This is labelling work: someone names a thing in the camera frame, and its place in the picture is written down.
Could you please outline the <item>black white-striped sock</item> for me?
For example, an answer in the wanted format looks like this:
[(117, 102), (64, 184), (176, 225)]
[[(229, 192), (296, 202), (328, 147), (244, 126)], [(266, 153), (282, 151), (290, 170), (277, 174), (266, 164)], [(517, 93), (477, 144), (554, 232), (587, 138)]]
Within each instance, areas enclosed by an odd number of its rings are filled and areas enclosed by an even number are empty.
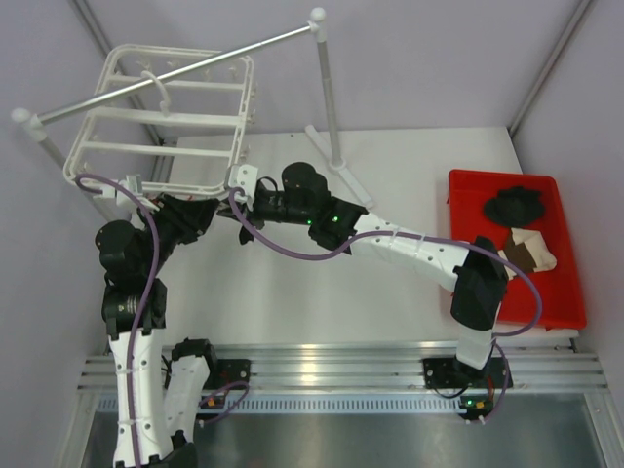
[(252, 243), (253, 241), (254, 234), (245, 225), (241, 225), (239, 231), (239, 243), (244, 246), (247, 243)]

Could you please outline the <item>white plastic clip hanger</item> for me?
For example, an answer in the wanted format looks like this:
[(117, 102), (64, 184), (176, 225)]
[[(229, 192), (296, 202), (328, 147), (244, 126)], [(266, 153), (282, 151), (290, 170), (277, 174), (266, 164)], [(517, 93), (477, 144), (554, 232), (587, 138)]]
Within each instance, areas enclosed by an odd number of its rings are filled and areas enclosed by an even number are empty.
[(147, 81), (131, 104), (115, 99), (86, 112), (67, 156), (63, 176), (81, 173), (122, 179), (143, 159), (160, 157), (186, 169), (145, 181), (148, 194), (213, 198), (225, 190), (226, 175), (248, 152), (247, 126), (254, 118), (254, 61), (242, 56), (172, 80), (162, 75), (213, 56), (209, 50), (126, 44), (107, 56), (97, 82), (99, 94)]

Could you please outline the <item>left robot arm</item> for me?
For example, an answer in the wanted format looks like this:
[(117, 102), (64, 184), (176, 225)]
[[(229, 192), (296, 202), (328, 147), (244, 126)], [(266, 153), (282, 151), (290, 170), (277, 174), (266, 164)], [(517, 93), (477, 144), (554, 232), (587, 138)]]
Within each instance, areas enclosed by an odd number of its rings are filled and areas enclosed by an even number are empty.
[(168, 290), (157, 275), (179, 245), (210, 227), (219, 201), (161, 195), (144, 227), (126, 220), (96, 235), (106, 283), (101, 307), (117, 380), (116, 467), (196, 467), (195, 419), (204, 387), (220, 375), (207, 339), (186, 338), (162, 367)]

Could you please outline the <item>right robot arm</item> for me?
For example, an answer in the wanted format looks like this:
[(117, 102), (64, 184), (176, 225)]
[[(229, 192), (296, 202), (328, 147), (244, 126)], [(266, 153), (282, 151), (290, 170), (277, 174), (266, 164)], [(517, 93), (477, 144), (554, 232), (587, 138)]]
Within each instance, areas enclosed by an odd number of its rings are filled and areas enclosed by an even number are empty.
[[(454, 372), (466, 386), (490, 375), (493, 329), (506, 293), (505, 261), (484, 237), (472, 243), (401, 228), (367, 208), (331, 194), (326, 178), (308, 163), (282, 171), (281, 183), (262, 183), (257, 169), (234, 165), (225, 176), (230, 210), (242, 224), (240, 241), (258, 240), (275, 252), (306, 261), (340, 254), (406, 267), (451, 292), (450, 315), (459, 325)], [(323, 254), (289, 251), (261, 234), (267, 222), (304, 225)]]

